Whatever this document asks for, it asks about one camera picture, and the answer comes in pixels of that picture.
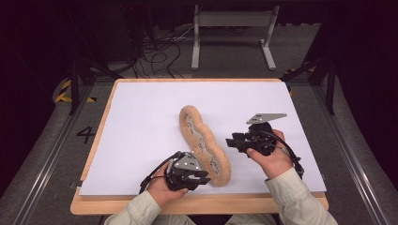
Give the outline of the yellow black hazard tape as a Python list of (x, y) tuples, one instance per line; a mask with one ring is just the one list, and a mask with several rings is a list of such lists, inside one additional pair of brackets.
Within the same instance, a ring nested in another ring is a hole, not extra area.
[(72, 102), (71, 97), (67, 97), (66, 93), (68, 89), (71, 87), (71, 79), (67, 79), (62, 85), (58, 95), (55, 98), (55, 102)]

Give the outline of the metal floor rail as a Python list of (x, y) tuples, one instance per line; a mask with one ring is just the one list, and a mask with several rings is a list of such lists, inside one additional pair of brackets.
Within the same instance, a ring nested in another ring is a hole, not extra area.
[(354, 151), (349, 147), (348, 143), (346, 142), (346, 138), (344, 137), (344, 134), (338, 124), (336, 117), (329, 112), (326, 104), (326, 96), (323, 94), (322, 88), (314, 86), (312, 90), (314, 96), (320, 104), (324, 115), (327, 118), (334, 137), (339, 144), (339, 149), (344, 159), (344, 163), (351, 174), (355, 186), (359, 191), (362, 201), (364, 202), (374, 225), (390, 225), (390, 221), (387, 218), (384, 210), (382, 209), (365, 171), (361, 167), (360, 162), (356, 157)]
[(14, 219), (12, 225), (26, 225), (27, 221), (31, 217), (38, 201), (46, 188), (53, 172), (54, 168), (62, 154), (65, 147), (65, 142), (70, 134), (70, 131), (77, 120), (79, 113), (81, 112), (87, 98), (91, 94), (93, 89), (92, 85), (83, 86), (81, 93), (78, 95), (79, 103), (73, 113), (68, 113), (65, 123), (61, 128), (59, 134), (56, 136), (56, 141), (52, 146), (51, 152), (46, 157), (44, 164), (42, 165), (33, 186), (31, 187), (29, 194), (25, 198), (25, 201)]

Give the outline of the person's left hand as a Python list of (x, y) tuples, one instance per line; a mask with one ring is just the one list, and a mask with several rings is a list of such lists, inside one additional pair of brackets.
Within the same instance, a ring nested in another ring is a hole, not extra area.
[(164, 207), (172, 201), (179, 200), (188, 193), (186, 188), (176, 191), (172, 191), (168, 188), (164, 178), (164, 172), (168, 168), (168, 165), (169, 162), (164, 164), (155, 172), (146, 189), (159, 207)]

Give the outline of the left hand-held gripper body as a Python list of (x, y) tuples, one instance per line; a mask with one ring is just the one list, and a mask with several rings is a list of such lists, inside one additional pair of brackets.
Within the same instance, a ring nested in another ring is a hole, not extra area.
[(192, 153), (177, 152), (176, 156), (169, 160), (165, 172), (166, 185), (172, 191), (184, 188), (195, 190), (201, 184), (198, 172), (199, 164)]

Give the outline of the person's right hand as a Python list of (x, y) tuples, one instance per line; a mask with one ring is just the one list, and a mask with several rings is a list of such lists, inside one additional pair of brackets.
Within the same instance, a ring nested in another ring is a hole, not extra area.
[(263, 156), (251, 148), (246, 153), (253, 161), (259, 164), (268, 179), (273, 179), (293, 167), (290, 156), (283, 149), (283, 143), (277, 141), (274, 151), (269, 156)]

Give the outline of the grey metal stand frame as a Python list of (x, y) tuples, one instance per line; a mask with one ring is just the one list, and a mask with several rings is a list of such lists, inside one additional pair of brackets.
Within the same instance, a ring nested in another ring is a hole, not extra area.
[(266, 27), (266, 36), (259, 41), (268, 69), (274, 71), (276, 64), (269, 43), (279, 15), (279, 6), (265, 11), (203, 11), (198, 5), (194, 8), (191, 69), (197, 70), (200, 62), (201, 27)]

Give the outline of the black tripod stand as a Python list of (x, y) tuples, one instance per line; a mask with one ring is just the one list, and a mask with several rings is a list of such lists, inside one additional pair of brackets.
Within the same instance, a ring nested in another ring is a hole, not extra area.
[(282, 82), (288, 82), (309, 69), (313, 69), (308, 83), (319, 86), (327, 78), (326, 107), (330, 114), (334, 114), (334, 86), (336, 80), (336, 67), (334, 65), (338, 47), (332, 36), (318, 31), (302, 65), (290, 72), (285, 72), (281, 77)]
[(91, 68), (114, 80), (122, 76), (108, 68), (100, 43), (103, 37), (109, 37), (112, 33), (111, 14), (107, 6), (64, 4), (60, 9), (64, 13), (63, 19), (59, 20), (63, 23), (61, 34), (70, 61), (70, 113), (74, 114), (82, 102), (79, 81), (83, 82), (83, 86), (92, 86), (96, 80)]

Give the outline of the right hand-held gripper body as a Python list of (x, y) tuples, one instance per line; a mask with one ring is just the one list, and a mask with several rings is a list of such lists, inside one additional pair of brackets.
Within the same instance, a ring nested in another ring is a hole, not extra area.
[(249, 130), (245, 138), (252, 145), (252, 149), (264, 156), (269, 156), (277, 148), (278, 138), (269, 121), (283, 117), (286, 117), (286, 113), (256, 113), (246, 122)]

